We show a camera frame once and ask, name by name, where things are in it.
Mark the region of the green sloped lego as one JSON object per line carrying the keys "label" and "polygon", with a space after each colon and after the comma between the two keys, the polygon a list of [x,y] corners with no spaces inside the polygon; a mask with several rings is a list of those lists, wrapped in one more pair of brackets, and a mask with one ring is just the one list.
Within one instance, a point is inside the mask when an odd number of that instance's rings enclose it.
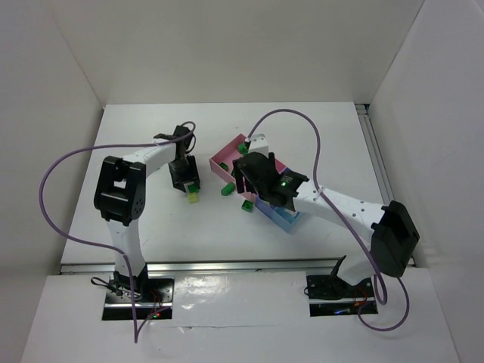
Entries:
{"label": "green sloped lego", "polygon": [[224,186],[220,193],[222,196],[226,197],[226,196],[229,196],[231,195],[235,190],[235,185],[231,182],[231,183],[228,183],[226,186]]}

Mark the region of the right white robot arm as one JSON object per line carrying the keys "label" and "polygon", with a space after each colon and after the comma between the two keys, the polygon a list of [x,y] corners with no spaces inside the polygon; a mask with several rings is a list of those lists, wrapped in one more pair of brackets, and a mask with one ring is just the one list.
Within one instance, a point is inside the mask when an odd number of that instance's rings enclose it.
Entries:
{"label": "right white robot arm", "polygon": [[303,174],[276,168],[263,134],[246,138],[247,153],[233,162],[237,190],[255,194],[267,204],[292,213],[305,213],[348,228],[364,247],[346,256],[333,275],[348,285],[372,275],[403,276],[420,240],[406,207],[391,201],[384,206],[318,187]]}

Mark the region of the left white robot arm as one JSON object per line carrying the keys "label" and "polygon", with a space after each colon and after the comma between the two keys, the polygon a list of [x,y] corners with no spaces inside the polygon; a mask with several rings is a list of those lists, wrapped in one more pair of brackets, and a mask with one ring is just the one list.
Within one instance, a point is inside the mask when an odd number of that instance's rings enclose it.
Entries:
{"label": "left white robot arm", "polygon": [[154,136],[153,144],[124,157],[103,160],[95,191],[95,209],[107,222],[113,247],[123,255],[115,259],[116,287],[143,293],[148,286],[147,263],[141,252],[138,220],[146,207],[147,178],[167,165],[174,189],[185,194],[200,190],[200,177],[191,145],[195,125],[185,122],[171,135]]}

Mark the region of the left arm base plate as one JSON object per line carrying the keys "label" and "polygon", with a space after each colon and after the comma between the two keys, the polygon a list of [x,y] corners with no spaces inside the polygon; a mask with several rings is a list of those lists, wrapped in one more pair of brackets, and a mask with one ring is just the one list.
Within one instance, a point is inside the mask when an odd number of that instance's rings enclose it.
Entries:
{"label": "left arm base plate", "polygon": [[[107,284],[104,281],[101,284],[107,286],[101,320],[131,320],[132,302],[128,287],[117,287],[113,278]],[[171,320],[174,287],[174,277],[149,278],[144,291],[134,294],[137,319],[143,321],[152,314],[153,320]]]}

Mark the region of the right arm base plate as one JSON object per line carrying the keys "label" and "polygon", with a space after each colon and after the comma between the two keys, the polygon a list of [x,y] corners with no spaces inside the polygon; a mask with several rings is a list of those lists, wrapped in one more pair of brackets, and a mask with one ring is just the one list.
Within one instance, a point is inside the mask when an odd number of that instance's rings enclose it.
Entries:
{"label": "right arm base plate", "polygon": [[330,275],[307,275],[303,293],[309,299],[311,317],[375,315],[378,313],[370,278],[356,286]]}

